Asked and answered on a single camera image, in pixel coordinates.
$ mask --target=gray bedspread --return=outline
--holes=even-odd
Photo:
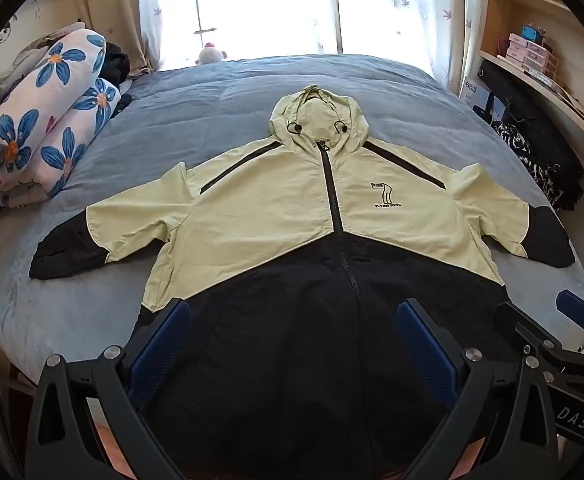
[[[298,56],[143,76],[130,90],[134,102],[101,131],[59,195],[0,215],[0,346],[12,362],[37,381],[52,353],[80,360],[125,344],[158,252],[151,244],[92,272],[31,280],[32,255],[53,227],[180,160],[195,166],[267,137],[278,99],[309,84],[354,97],[375,137],[452,168],[479,161],[516,195],[547,204],[505,143],[457,97],[410,66],[368,56]],[[512,300],[567,348],[584,344],[584,332],[554,307],[564,288],[584,298],[580,262],[554,269],[492,247]]]

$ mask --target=silver bolt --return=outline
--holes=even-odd
[[[477,362],[481,360],[483,354],[481,354],[481,351],[477,350],[476,348],[468,348],[466,350],[466,357],[470,359],[470,361]]]
[[[538,368],[538,359],[533,355],[529,355],[528,357],[526,357],[526,364],[530,368]]]
[[[116,359],[121,355],[121,348],[116,345],[108,346],[104,351],[103,355],[106,359]]]
[[[61,362],[61,356],[59,354],[52,354],[50,357],[48,357],[48,360],[46,361],[46,364],[50,368],[52,368],[52,367],[55,367],[60,362]]]

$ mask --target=blue gripper pad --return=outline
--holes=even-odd
[[[408,301],[396,309],[396,329],[432,398],[451,410],[459,395],[456,367]]]
[[[584,329],[584,301],[569,290],[562,290],[556,297],[556,308]]]
[[[190,307],[185,301],[179,301],[130,368],[128,397],[134,406],[152,398],[172,365],[189,325]]]

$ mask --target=floral blanket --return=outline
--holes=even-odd
[[[52,198],[120,100],[97,78],[105,38],[72,32],[55,43],[0,105],[0,204]]]

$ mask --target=white stuffed animal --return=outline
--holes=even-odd
[[[219,63],[227,58],[227,54],[222,50],[214,48],[214,43],[206,43],[206,46],[198,54],[195,61],[197,65],[207,65],[209,63]]]

